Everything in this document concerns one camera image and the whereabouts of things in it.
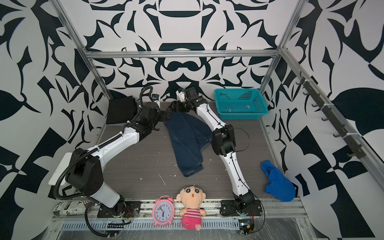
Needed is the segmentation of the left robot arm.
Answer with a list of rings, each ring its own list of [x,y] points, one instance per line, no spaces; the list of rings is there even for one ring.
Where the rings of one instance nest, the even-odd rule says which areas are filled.
[[[170,109],[163,111],[156,103],[144,106],[138,118],[124,125],[123,130],[112,138],[92,149],[73,152],[64,180],[80,191],[81,196],[100,203],[113,215],[118,215],[125,208],[125,199],[105,182],[105,166],[119,153],[156,131],[157,123],[164,123],[170,118]]]

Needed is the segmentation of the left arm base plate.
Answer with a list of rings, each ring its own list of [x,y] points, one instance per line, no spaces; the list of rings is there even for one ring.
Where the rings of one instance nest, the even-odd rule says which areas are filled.
[[[113,208],[108,208],[101,204],[97,217],[104,219],[117,218],[123,215],[124,218],[131,218],[140,213],[141,204],[141,201],[125,201],[124,203],[120,201]]]

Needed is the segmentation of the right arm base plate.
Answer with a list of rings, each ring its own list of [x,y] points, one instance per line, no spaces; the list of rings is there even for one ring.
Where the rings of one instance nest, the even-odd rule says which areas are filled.
[[[245,210],[240,210],[235,200],[221,200],[220,204],[220,215],[223,217],[258,217],[263,214],[263,207],[260,201],[255,201],[253,205]]]

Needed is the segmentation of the black garment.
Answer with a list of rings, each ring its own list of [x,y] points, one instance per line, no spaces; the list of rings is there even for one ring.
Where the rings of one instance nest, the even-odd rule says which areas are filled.
[[[109,101],[107,125],[122,125],[132,120],[138,112],[136,100],[132,97],[113,99]]]

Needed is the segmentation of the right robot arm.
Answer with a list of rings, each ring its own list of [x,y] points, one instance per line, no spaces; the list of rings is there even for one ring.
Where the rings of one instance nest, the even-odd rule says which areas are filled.
[[[170,105],[171,110],[189,112],[193,110],[212,131],[212,149],[223,161],[231,180],[235,209],[239,215],[255,205],[255,196],[246,183],[238,163],[235,129],[223,122],[211,109],[208,101],[199,96],[195,88],[179,88],[177,100]]]

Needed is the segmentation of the denim garment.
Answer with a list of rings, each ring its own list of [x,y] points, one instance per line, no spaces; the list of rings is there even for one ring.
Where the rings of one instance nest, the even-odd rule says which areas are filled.
[[[165,122],[178,167],[188,178],[202,171],[202,151],[211,144],[212,130],[199,119],[182,112],[171,112]]]

